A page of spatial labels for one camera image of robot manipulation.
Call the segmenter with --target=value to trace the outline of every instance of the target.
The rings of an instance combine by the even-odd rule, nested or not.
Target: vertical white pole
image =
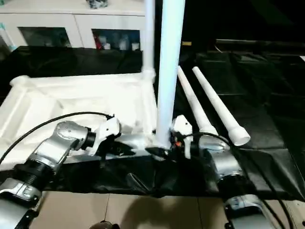
[[[163,0],[156,140],[170,147],[185,0]]]
[[[154,80],[154,18],[155,0],[145,0],[145,34],[142,73],[144,78]]]

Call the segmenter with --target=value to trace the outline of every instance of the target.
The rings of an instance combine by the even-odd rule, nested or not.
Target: floor tile
[[[287,207],[287,210],[290,212],[290,208],[289,208],[289,202],[291,201],[284,201],[284,204],[286,205]],[[281,205],[279,204],[279,202],[277,200],[268,200],[267,203],[270,205],[270,207],[275,211],[275,213],[278,215],[278,217],[280,218],[280,220],[283,222],[285,228],[289,228],[289,224],[288,224],[288,220],[287,220],[287,217],[281,207]],[[276,220],[272,217],[271,213],[266,211],[268,216],[270,217],[270,220],[272,221],[272,223],[274,223],[274,225],[276,226],[276,228],[280,228],[278,223],[276,222]],[[291,219],[293,221],[293,224],[294,224],[294,227],[297,228],[295,226],[295,220],[297,219],[296,218],[296,214],[295,215],[292,215],[292,213],[290,212],[290,215],[291,215]],[[301,223],[299,223],[299,227],[298,228],[304,228],[303,225],[301,225]]]
[[[294,201],[285,201],[292,219],[295,223],[295,228],[304,229],[305,226],[305,203],[294,200]]]
[[[49,192],[30,229],[89,229],[104,220],[109,194]]]
[[[197,198],[110,194],[106,220],[121,229],[201,229]]]
[[[203,229],[224,229],[227,218],[221,199],[199,198],[199,209]]]

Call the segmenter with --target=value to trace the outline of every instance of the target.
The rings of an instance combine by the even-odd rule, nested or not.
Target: white tube
[[[220,119],[222,120],[225,128],[228,131],[229,138],[231,139],[233,144],[235,146],[242,146],[249,142],[250,136],[247,131],[238,124],[231,112],[219,98],[218,94],[215,92],[210,83],[204,77],[200,69],[198,67],[193,67],[193,72],[196,75],[199,83],[204,89],[213,107],[215,108],[216,112],[218,113]]]
[[[155,0],[145,0],[145,31],[143,47],[142,73],[144,78],[154,80],[156,72],[154,70],[154,17]]]
[[[184,5],[185,0],[163,1],[156,129],[156,140],[163,147],[170,147],[169,130],[173,119]]]
[[[203,108],[201,107],[197,96],[195,95],[190,83],[187,81],[187,78],[180,66],[178,67],[178,77],[186,95],[186,98],[189,101],[192,112],[195,116],[199,131],[218,135],[215,127],[212,126]]]

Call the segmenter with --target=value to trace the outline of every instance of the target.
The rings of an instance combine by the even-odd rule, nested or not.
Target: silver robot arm
[[[197,142],[207,182],[217,185],[228,219],[226,229],[274,229],[252,181],[225,140],[203,135]]]
[[[102,124],[97,133],[72,121],[58,123],[52,136],[45,139],[24,164],[16,165],[12,178],[1,184],[0,228],[27,229],[37,217],[33,208],[42,191],[59,171],[70,150],[89,147],[92,155],[103,140],[119,133],[120,123],[115,117]]]

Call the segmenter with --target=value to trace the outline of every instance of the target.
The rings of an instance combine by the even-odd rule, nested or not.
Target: white frame
[[[0,22],[4,24],[12,45],[16,47],[27,46],[27,42],[18,27],[62,27],[66,30],[73,48],[83,47],[81,36],[72,14],[2,13],[0,14]]]
[[[92,29],[139,30],[140,46],[143,50],[145,17],[124,15],[74,15],[84,48],[96,48]]]

